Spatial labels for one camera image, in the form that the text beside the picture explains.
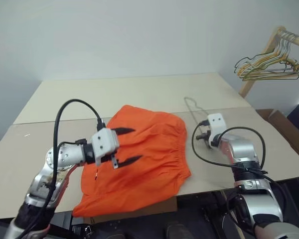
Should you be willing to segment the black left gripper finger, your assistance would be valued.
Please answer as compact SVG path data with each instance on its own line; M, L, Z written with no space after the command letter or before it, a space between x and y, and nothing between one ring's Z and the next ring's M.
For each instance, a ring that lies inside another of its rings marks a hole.
M128 128L128 127L117 127L117 128L113 128L113 131L116 133L117 136L119 136L119 135L134 132L135 130L133 128Z
M122 167L125 167L128 165L131 165L131 164L135 163L137 160L139 160L141 157L142 157L142 155L137 155L137 156L130 157L123 162L118 161L118 167L122 168Z

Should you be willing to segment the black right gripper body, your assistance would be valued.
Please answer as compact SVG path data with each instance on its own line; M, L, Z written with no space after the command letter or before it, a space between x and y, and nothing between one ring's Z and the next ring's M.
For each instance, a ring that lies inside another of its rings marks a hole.
M211 149L211 146L209 145L209 138L211 135L211 130L207 130L207 132L202 133L202 139L205 142L205 145L208 149Z

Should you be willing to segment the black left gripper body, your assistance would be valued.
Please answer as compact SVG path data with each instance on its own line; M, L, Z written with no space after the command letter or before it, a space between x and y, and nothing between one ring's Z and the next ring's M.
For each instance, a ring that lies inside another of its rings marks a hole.
M115 156L114 153L107 154L107 155L103 156L103 157L101 158L101 162L102 162L102 163L105 163L105 162L111 162L112 167L113 167L114 169L119 168L119 161L118 161L118 159L116 158L116 156Z

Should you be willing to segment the silver wire hanger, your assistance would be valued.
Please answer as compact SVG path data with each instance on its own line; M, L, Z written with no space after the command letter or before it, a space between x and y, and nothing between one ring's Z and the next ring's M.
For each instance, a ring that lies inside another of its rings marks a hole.
M194 111L192 110L192 107L194 107L195 109L197 109L197 110L199 110L199 111L202 111L202 112L205 113L206 115L208 115L207 111L204 110L202 107L200 107L200 106L197 104L196 100L194 100L193 98L191 98L191 97L184 97L183 99L184 99L184 102L185 102L185 104L186 104L186 106L187 106L187 109L189 110L189 112L190 112L191 116L193 117L194 121L196 122L197 125L199 125L198 128L199 128L199 130L200 130L200 134L204 133L204 132L202 131L202 129L201 129L202 124L198 122L198 120L197 120L197 118L196 118L196 116L195 116L195 114L194 114Z

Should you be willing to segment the orange shorts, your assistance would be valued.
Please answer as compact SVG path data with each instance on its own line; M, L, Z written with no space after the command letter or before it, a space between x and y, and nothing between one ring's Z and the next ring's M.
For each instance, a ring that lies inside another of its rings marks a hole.
M137 156L130 165L115 169L110 162L87 164L81 176L81 202L75 217L126 213L175 196L191 175L185 157L184 121L169 113L123 106L109 128L133 131L118 137L119 162Z

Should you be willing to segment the wooden clothes rack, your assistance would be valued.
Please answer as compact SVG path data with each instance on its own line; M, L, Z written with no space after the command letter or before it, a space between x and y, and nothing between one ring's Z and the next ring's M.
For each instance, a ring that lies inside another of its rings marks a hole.
M234 73L243 82L239 91L243 98L248 95L257 81L299 78L299 61L289 57L291 45L299 47L299 35L279 26L260 54L244 57L235 64Z

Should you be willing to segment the brown cardboard box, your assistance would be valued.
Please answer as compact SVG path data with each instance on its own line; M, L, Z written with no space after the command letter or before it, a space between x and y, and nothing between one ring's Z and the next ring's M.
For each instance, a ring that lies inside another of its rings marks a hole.
M299 129L278 110L258 109L256 112L271 124L299 155Z

